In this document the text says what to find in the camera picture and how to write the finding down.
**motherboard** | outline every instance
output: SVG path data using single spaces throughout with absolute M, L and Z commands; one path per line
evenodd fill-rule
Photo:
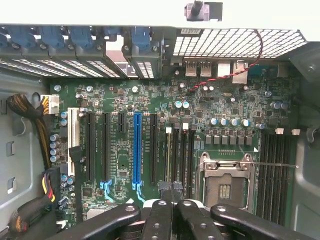
M 292 171 L 268 163 L 295 161 L 299 109 L 292 97 L 300 78 L 270 77 L 265 69 L 253 67 L 247 84 L 220 79 L 192 93 L 199 79 L 177 73 L 162 80 L 51 79 L 60 114 L 52 117 L 50 160 L 60 166 L 57 211 L 68 227 L 77 222 L 79 181 L 84 220 L 123 203 L 142 207 L 160 198 L 161 182 L 179 182 L 185 198 L 206 207 L 228 203 L 285 225 L 288 214 L 279 211 L 290 211 Z M 76 145 L 81 176 L 69 156 Z

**white pci slot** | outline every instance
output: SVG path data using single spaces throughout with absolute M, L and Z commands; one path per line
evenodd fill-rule
M 68 107 L 67 109 L 67 127 L 68 127 L 68 175 L 75 175 L 75 166 L 69 156 L 69 148 L 80 145 L 80 122 L 79 108 Z

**black capacitor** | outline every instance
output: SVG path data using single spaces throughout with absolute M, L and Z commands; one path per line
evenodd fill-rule
M 239 92 L 243 93 L 249 90 L 249 87 L 247 85 L 243 85 L 239 88 Z

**ventilated metal panel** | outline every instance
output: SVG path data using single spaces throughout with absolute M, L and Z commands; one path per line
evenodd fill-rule
M 307 41 L 298 30 L 259 29 L 263 39 L 261 58 L 273 59 L 288 53 Z M 205 29 L 201 35 L 178 36 L 174 56 L 256 58 L 260 41 L 253 29 Z

